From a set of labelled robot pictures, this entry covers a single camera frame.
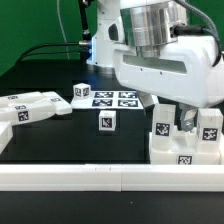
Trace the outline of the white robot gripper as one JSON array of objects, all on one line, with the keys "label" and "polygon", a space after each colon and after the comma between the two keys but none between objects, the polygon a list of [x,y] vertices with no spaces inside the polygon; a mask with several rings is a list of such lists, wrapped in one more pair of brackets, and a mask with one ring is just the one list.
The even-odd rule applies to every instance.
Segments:
[{"label": "white robot gripper", "polygon": [[179,127],[189,132],[196,108],[224,101],[224,60],[213,36],[175,34],[182,26],[167,16],[120,16],[108,27],[108,39],[116,78],[138,91],[144,114],[153,113],[158,97],[179,102]]}]

